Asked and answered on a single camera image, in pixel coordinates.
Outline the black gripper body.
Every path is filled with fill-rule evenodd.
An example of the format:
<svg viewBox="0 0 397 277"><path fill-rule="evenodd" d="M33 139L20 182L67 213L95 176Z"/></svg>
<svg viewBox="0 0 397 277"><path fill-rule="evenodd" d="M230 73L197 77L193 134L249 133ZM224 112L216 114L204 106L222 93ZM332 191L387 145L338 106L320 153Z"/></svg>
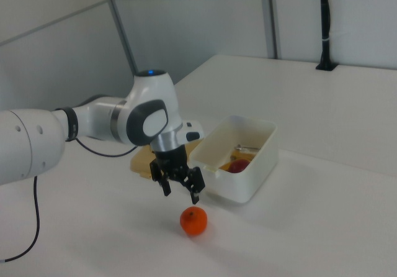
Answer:
<svg viewBox="0 0 397 277"><path fill-rule="evenodd" d="M189 169L185 145L181 145L167 152L154 152L155 159L163 173L169 175L179 173L185 175Z"/></svg>

